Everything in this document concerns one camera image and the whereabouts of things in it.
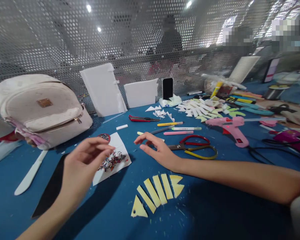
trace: hand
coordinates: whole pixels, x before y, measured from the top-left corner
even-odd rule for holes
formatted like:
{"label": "hand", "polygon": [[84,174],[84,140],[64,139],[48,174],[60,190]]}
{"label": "hand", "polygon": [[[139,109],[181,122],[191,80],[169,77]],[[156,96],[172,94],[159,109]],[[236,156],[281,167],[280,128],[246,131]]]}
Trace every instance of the hand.
{"label": "hand", "polygon": [[64,160],[62,188],[58,198],[75,210],[85,197],[93,177],[115,149],[100,137],[87,138]]}
{"label": "hand", "polygon": [[[175,155],[169,147],[159,138],[155,137],[151,133],[144,133],[136,138],[135,144],[142,144],[140,148],[148,155],[153,157],[159,164],[165,168],[178,172],[183,162],[182,158]],[[156,147],[156,151],[149,147],[153,144]]]}

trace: perforated metal wall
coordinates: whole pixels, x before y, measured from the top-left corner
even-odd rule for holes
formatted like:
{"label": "perforated metal wall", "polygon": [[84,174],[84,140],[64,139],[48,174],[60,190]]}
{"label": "perforated metal wall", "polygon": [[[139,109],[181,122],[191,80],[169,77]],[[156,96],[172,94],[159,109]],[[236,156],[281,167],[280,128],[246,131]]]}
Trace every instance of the perforated metal wall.
{"label": "perforated metal wall", "polygon": [[124,84],[164,77],[182,95],[248,54],[223,52],[222,28],[252,29],[256,71],[273,56],[271,20],[299,13],[298,0],[0,0],[0,81],[48,74],[93,113],[79,71],[111,62],[124,99]]}

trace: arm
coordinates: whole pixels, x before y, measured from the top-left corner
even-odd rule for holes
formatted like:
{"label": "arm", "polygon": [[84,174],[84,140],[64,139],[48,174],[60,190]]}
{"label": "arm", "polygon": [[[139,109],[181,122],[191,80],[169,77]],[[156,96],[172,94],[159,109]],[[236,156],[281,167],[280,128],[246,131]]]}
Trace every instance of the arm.
{"label": "arm", "polygon": [[64,161],[60,194],[53,205],[18,240],[52,239],[85,197],[94,174],[115,148],[97,137],[87,138]]}
{"label": "arm", "polygon": [[[267,200],[290,205],[300,196],[300,172],[253,162],[182,159],[150,133],[137,137],[135,144],[167,169],[217,182]],[[148,145],[153,144],[157,151]]]}

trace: red scissors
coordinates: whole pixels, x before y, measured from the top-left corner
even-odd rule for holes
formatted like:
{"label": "red scissors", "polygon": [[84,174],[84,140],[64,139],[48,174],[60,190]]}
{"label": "red scissors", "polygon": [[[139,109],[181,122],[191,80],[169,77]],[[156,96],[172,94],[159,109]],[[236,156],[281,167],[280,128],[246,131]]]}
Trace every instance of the red scissors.
{"label": "red scissors", "polygon": [[[206,141],[206,143],[186,142],[189,138],[192,138],[192,137],[203,139],[203,140]],[[187,148],[186,145],[195,145],[195,146],[199,146],[199,147]],[[213,160],[213,159],[216,159],[216,157],[218,156],[218,151],[215,147],[210,145],[210,140],[205,138],[205,137],[202,137],[200,135],[187,136],[183,140],[180,141],[180,144],[169,145],[168,147],[171,150],[184,150],[185,153],[190,154],[190,155],[192,155],[194,157],[197,157],[199,159],[204,159],[204,160]],[[211,148],[214,151],[215,154],[212,157],[203,157],[203,156],[200,156],[200,155],[197,155],[197,154],[193,153],[193,151],[195,151],[195,150],[204,149],[204,148]]]}

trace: green foam piece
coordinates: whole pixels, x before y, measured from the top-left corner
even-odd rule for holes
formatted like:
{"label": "green foam piece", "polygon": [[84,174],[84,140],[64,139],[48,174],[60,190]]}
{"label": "green foam piece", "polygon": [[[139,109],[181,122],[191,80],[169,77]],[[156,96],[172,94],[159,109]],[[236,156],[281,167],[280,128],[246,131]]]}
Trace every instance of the green foam piece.
{"label": "green foam piece", "polygon": [[207,120],[205,117],[202,117],[202,116],[198,116],[198,117],[196,117],[196,119],[200,119],[201,122],[205,122]]}
{"label": "green foam piece", "polygon": [[236,111],[236,112],[230,112],[229,115],[230,115],[231,117],[236,117],[237,115],[240,115],[240,116],[243,116],[243,117],[246,116],[244,113],[238,112],[238,111]]}
{"label": "green foam piece", "polygon": [[229,108],[229,109],[227,109],[229,112],[234,112],[234,111],[237,111],[237,110],[239,110],[239,108]]}

